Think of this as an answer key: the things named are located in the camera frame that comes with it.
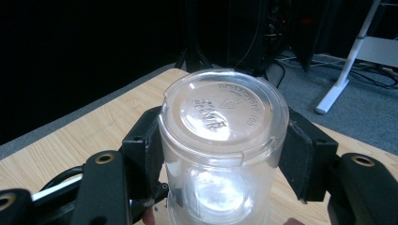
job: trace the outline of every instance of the wooden table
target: wooden table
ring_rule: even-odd
[[[36,193],[53,177],[82,165],[93,154],[117,150],[143,112],[161,105],[166,88],[185,74],[179,69],[169,69],[4,158],[0,161],[0,189],[26,188]],[[348,152],[368,155],[384,163],[398,179],[397,156],[325,127],[320,128],[339,143],[339,155]],[[160,180],[167,182],[164,168]],[[272,188],[271,224],[284,224],[289,218],[296,218],[305,224],[329,224],[328,201],[329,195],[323,202],[302,204],[278,169]],[[159,225],[169,224],[165,205],[165,201],[156,205],[155,217]]]

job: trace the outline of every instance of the dark background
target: dark background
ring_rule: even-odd
[[[0,3],[0,144],[177,60],[178,2]]]
[[[304,69],[314,53],[346,57],[371,2],[192,1],[196,40],[210,63],[249,74],[284,46]],[[176,62],[187,42],[184,2],[1,1],[0,144]],[[396,10],[381,8],[370,32],[397,38]]]

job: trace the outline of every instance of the white stand leg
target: white stand leg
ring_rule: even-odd
[[[319,114],[326,114],[331,105],[333,105],[334,101],[336,101],[336,99],[340,96],[347,84],[348,80],[344,80],[343,84],[340,86],[334,84],[321,100],[321,102],[318,104],[318,106],[316,106],[315,111]]]
[[[316,106],[315,111],[320,114],[326,114],[336,99],[343,92],[344,88],[348,84],[348,73],[351,70],[352,65],[354,64],[355,59],[357,58],[358,52],[360,51],[360,46],[362,45],[363,40],[365,39],[366,33],[369,29],[369,26],[372,22],[372,19],[375,15],[375,12],[380,4],[380,0],[374,0],[368,15],[366,16],[365,22],[360,29],[360,33],[358,34],[351,51],[348,55],[347,61],[344,64],[342,73],[340,74],[339,80],[331,87],[328,93],[324,96],[321,102]]]

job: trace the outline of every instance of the gray carpet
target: gray carpet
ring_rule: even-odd
[[[322,55],[317,58],[327,62],[337,61]],[[349,75],[349,83],[343,93],[328,113],[321,115],[314,109],[335,84],[341,70],[310,67],[308,72],[304,72],[297,63],[288,60],[280,62],[285,63],[282,64],[285,77],[279,89],[293,110],[312,122],[398,155],[398,90],[360,82]],[[281,74],[281,68],[276,65],[268,68],[268,77],[273,83],[277,83]],[[381,82],[391,83],[381,75],[368,74]]]
[[[316,55],[314,59],[331,63],[339,61],[322,55]],[[297,63],[295,64],[290,60],[281,60],[280,63],[285,69],[285,75],[279,89],[293,110],[319,125],[398,155],[398,138],[396,137],[396,133],[398,133],[398,90],[387,90],[359,82],[350,76],[348,86],[329,112],[320,115],[314,109],[334,85],[340,75],[340,70],[311,67],[308,72],[305,72]],[[81,108],[79,111],[1,145],[0,159],[54,132],[173,66],[161,67],[111,95]],[[269,81],[275,85],[277,85],[282,74],[282,69],[275,64],[270,65],[267,69]]]

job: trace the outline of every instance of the plastic lid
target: plastic lid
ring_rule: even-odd
[[[198,163],[238,166],[266,158],[287,127],[283,96],[232,69],[189,74],[165,92],[160,128],[175,151]]]

